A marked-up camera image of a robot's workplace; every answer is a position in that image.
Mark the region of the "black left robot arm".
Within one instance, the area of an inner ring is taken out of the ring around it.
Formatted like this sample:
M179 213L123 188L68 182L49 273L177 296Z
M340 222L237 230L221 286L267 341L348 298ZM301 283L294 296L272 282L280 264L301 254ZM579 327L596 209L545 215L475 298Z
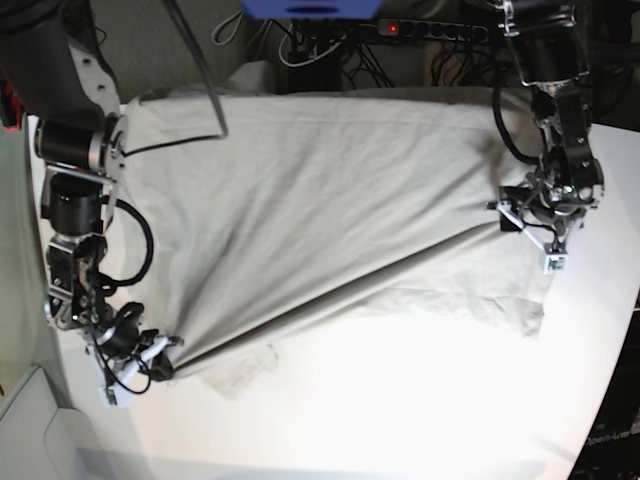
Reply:
M564 268L571 236L584 225L605 190L593 156L591 107L582 86L590 74L574 1L494 1L498 24L523 86L542 150L526 155L514 144L501 114L502 80L492 95L494 120L512 155L531 170L516 186L501 186L488 207L500 215L504 232L525 235L543 254L545 268Z

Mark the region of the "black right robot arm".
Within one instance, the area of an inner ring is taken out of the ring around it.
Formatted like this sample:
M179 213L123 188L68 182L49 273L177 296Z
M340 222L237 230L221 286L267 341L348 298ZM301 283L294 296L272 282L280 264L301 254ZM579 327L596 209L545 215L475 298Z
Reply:
M147 248L154 240L148 222L117 195L128 121L88 2L2 3L1 120L7 130L18 130L29 117L37 125L27 149L45 168L40 215L53 232L44 255L47 320L81 335L103 376L104 402L123 407L134 396L135 376L149 383L171 379L166 351L181 339L142 329L139 302L109 304L119 289L138 283L153 260L146 254L127 279L101 271L114 212L138 223Z

